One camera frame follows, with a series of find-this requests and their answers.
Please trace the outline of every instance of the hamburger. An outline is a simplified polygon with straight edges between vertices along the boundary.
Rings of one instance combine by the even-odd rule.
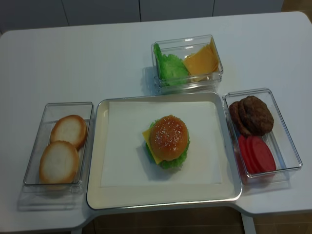
[[[185,161],[190,138],[179,118],[169,115],[156,120],[143,136],[148,154],[163,169],[180,167]]]

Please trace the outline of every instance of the hamburger patty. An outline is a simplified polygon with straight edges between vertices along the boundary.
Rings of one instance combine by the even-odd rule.
[[[267,104],[255,96],[244,98],[243,104],[249,120],[261,136],[272,131],[274,119]]]
[[[234,122],[234,124],[236,125],[239,133],[241,133],[244,137],[249,137],[251,136],[251,132],[244,126],[244,124],[242,123],[239,114],[238,114],[238,101],[233,102],[230,107],[230,114],[231,114],[231,118]]]
[[[257,135],[259,135],[259,132],[258,132],[257,128],[254,126],[253,122],[251,121],[251,119],[249,118],[249,116],[245,110],[244,101],[245,101],[245,98],[243,98],[238,103],[239,117],[242,120],[242,123],[244,124],[244,126],[246,126],[246,128],[251,132],[251,134],[254,136],[257,136]]]

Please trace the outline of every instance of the green lettuce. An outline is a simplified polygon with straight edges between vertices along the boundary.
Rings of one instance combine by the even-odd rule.
[[[182,59],[176,55],[163,55],[157,43],[154,44],[154,54],[158,63],[159,78],[165,86],[187,83],[187,80],[176,79],[189,75]]]
[[[155,125],[155,123],[157,122],[158,120],[156,120],[155,122],[153,122],[151,125],[150,125],[150,128],[153,127]],[[180,157],[172,160],[172,161],[161,161],[159,163],[159,165],[163,168],[163,169],[169,169],[169,168],[175,168],[175,167],[180,167],[182,166],[182,163],[185,161],[186,159],[186,156],[187,156],[187,151],[189,149],[189,145],[190,145],[190,136],[189,136],[189,139],[188,139],[188,143],[187,143],[187,146],[184,150],[184,152],[180,155]],[[154,161],[154,158],[153,158],[153,155],[151,153],[151,150],[150,148],[148,147],[147,143],[145,143],[145,147],[147,149],[147,152],[148,152],[148,155],[149,157],[151,158],[151,160]]]

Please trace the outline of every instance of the white table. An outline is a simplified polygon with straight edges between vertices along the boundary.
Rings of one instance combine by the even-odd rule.
[[[289,184],[244,189],[230,205],[248,215],[312,210],[312,25],[303,13],[35,29],[0,38],[0,232],[73,229],[107,214],[85,195],[69,210],[17,210],[45,104],[150,95],[151,44],[205,34],[224,66],[218,92],[270,88],[304,164]]]

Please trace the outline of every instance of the tomato slice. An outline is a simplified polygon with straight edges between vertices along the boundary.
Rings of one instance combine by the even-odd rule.
[[[270,172],[276,170],[276,164],[273,155],[267,144],[257,136],[250,136],[247,139],[247,149],[251,151],[256,166],[261,172]]]
[[[254,166],[253,162],[251,162],[251,157],[248,155],[247,152],[247,145],[246,145],[246,139],[244,136],[239,136],[238,138],[238,145],[240,149],[240,153],[242,154],[244,163],[246,165],[247,171],[251,174],[258,173],[258,169]]]

